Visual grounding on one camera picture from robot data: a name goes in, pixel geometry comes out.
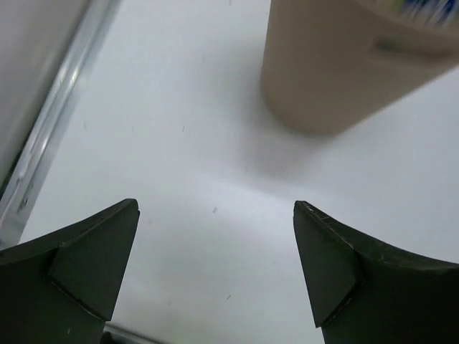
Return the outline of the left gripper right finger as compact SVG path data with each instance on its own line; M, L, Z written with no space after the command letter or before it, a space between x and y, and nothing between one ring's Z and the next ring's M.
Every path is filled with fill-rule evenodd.
M297 201L293 226L326 343L456 343L458 265L394 247Z

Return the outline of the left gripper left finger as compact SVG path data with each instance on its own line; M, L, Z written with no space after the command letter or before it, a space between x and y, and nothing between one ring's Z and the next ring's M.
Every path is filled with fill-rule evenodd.
M1 251L2 343L104 343L140 211L124 199Z

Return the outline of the green blue label bottle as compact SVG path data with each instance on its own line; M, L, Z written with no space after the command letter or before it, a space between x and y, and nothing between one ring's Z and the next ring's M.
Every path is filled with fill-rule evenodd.
M377 8L416 24L458 24L458 1L375 1Z

